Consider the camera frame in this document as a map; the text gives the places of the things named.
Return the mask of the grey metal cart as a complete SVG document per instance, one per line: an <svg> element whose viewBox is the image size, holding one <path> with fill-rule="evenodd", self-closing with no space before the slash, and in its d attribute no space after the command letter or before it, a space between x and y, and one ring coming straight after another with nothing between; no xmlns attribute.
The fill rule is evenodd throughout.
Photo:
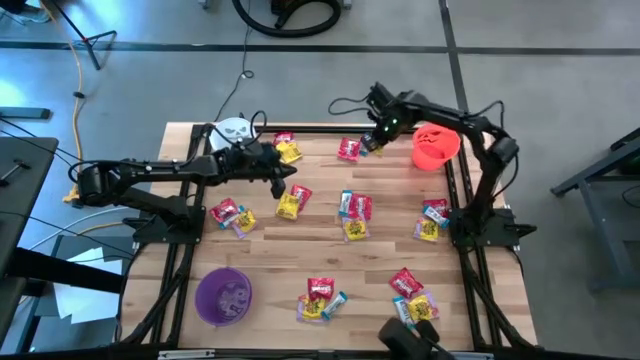
<svg viewBox="0 0 640 360"><path fill-rule="evenodd" d="M632 244L640 247L640 127L550 192L562 197L572 190L580 192L611 266L609 274L590 282L589 290L640 290L640 260L633 261L629 249Z"/></svg>

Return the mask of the orange pumpkin bucket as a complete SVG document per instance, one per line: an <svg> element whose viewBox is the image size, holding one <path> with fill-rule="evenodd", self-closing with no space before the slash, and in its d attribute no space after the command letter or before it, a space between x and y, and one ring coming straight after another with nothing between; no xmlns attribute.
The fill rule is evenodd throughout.
<svg viewBox="0 0 640 360"><path fill-rule="evenodd" d="M424 171L435 171L458 154L460 144L460 137L454 130L426 124L412 136L413 164Z"/></svg>

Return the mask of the black rounded mount piece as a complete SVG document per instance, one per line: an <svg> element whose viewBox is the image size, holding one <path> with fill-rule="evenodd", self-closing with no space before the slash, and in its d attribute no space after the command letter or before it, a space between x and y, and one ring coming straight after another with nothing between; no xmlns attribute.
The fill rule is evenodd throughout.
<svg viewBox="0 0 640 360"><path fill-rule="evenodd" d="M439 345L440 336L432 323L420 320L415 334L398 318L390 318L378 333L394 360L455 360Z"/></svg>

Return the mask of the white skull bucket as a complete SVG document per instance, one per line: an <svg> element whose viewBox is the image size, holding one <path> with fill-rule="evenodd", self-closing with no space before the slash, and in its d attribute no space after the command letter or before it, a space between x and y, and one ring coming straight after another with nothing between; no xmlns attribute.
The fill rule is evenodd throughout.
<svg viewBox="0 0 640 360"><path fill-rule="evenodd" d="M254 125L245 118L230 117L215 124L209 136L209 142L214 151L230 148L232 143L245 139L253 139L258 134Z"/></svg>

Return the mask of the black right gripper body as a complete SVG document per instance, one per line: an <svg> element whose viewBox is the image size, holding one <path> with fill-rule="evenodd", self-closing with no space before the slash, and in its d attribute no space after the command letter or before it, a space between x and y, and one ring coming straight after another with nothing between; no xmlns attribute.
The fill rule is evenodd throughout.
<svg viewBox="0 0 640 360"><path fill-rule="evenodd" d="M394 141L413 126L412 111L403 104L392 104L374 111L376 127L372 136L376 141Z"/></svg>

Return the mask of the black aluminium table frame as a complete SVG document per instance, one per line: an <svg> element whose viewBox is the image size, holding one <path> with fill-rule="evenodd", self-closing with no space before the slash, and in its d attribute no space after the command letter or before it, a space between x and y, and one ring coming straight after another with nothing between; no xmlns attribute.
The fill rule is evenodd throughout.
<svg viewBox="0 0 640 360"><path fill-rule="evenodd" d="M266 183L232 181L205 190L206 206L231 198L252 209L258 224L238 239L212 219L205 221L190 252L187 282L169 301L163 336L175 334L180 349L214 350L216 358L385 356L378 333L396 314L389 280L406 267L435 298L440 316L434 327L445 349L521 357L525 347L536 345L524 280L510 251L458 250L448 231L436 242L413 237L425 199L464 204L476 190L481 168L470 147L445 169L425 172L412 164L406 135L387 145L382 156L350 163L337 157L339 143L360 136L366 125L293 123L290 130L302 158L287 184L309 187L310 202L289 221L275 214ZM343 190L372 198L369 238L344 240L338 214ZM215 327L199 317L195 293L208 273L223 267L246 274L253 295L239 322ZM308 295L307 279L315 277L334 278L331 300L339 291L348 300L328 321L299 322L298 297Z"/></svg>

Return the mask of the black tripod stand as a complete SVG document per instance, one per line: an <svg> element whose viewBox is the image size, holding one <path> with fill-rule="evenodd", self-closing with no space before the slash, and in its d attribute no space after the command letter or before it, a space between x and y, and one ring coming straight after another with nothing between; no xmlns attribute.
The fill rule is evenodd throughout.
<svg viewBox="0 0 640 360"><path fill-rule="evenodd" d="M63 8L58 4L57 0L46 1L55 8L57 13L64 20L65 25L60 25L57 18L50 14L50 18L61 31L61 34L66 39L67 45L72 53L76 55L77 48L85 49L94 68L97 71L100 71L102 69L102 65L99 62L98 57L96 56L96 49L100 47L101 49L109 50L111 48L111 44L114 42L116 36L118 35L117 31L111 30L87 37L80 31L76 24L66 14Z"/></svg>

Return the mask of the yellow purple Sour Patch packet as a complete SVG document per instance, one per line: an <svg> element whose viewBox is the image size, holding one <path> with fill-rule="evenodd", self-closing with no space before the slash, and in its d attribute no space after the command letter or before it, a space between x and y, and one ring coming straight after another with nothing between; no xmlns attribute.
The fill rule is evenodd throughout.
<svg viewBox="0 0 640 360"><path fill-rule="evenodd" d="M307 294L301 295L298 297L297 320L299 322L323 323L326 321L322 315L325 307L326 300L324 298L311 300Z"/></svg>
<svg viewBox="0 0 640 360"><path fill-rule="evenodd" d="M437 304L429 291L423 291L410 299L408 310L414 323L438 319L440 316Z"/></svg>
<svg viewBox="0 0 640 360"><path fill-rule="evenodd" d="M342 230L346 242L364 240L370 237L369 228L364 218L342 218Z"/></svg>
<svg viewBox="0 0 640 360"><path fill-rule="evenodd" d="M242 211L232 222L232 227L239 239L244 239L256 226L257 220L252 210Z"/></svg>

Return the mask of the dark flat bar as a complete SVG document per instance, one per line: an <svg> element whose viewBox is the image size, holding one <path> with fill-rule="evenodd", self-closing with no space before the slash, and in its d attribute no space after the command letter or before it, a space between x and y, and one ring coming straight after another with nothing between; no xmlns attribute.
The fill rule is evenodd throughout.
<svg viewBox="0 0 640 360"><path fill-rule="evenodd" d="M51 114L47 108L0 106L0 116L5 118L48 120Z"/></svg>

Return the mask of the red packet at right edge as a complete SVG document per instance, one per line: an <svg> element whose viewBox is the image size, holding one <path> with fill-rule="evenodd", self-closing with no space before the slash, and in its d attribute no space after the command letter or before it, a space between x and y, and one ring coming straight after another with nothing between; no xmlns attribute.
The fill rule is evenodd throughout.
<svg viewBox="0 0 640 360"><path fill-rule="evenodd" d="M413 237L417 240L436 242L440 226L430 218L421 217L416 221Z"/></svg>

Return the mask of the purple plastic bucket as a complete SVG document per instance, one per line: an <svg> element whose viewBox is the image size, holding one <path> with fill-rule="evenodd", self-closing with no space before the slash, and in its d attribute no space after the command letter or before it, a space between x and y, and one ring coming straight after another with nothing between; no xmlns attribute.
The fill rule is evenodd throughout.
<svg viewBox="0 0 640 360"><path fill-rule="evenodd" d="M208 273L198 284L195 307L199 317L215 327L239 322L252 301L252 285L241 271L223 267Z"/></svg>

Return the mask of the dark desk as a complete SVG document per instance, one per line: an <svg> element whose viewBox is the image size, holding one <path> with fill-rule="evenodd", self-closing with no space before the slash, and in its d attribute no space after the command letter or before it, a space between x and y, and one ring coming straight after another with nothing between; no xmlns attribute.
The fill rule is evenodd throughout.
<svg viewBox="0 0 640 360"><path fill-rule="evenodd" d="M124 280L18 246L58 144L52 137L0 137L0 347L30 281L118 294Z"/></svg>

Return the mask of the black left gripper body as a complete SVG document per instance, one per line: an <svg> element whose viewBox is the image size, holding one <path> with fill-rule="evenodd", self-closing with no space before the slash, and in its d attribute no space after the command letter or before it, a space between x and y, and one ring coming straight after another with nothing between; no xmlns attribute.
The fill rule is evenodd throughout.
<svg viewBox="0 0 640 360"><path fill-rule="evenodd" d="M280 153L271 143L253 143L219 151L219 181L280 179Z"/></svg>

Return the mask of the white paper sheets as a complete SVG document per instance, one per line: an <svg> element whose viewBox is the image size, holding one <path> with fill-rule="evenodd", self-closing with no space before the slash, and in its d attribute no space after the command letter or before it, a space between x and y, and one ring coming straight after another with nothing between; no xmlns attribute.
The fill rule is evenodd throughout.
<svg viewBox="0 0 640 360"><path fill-rule="evenodd" d="M69 258L69 261L117 275L122 274L123 261L121 259L106 260L101 248L89 249ZM61 319L69 317L72 324L116 316L119 301L119 295L116 293L59 283L54 284L54 293L59 317Z"/></svg>

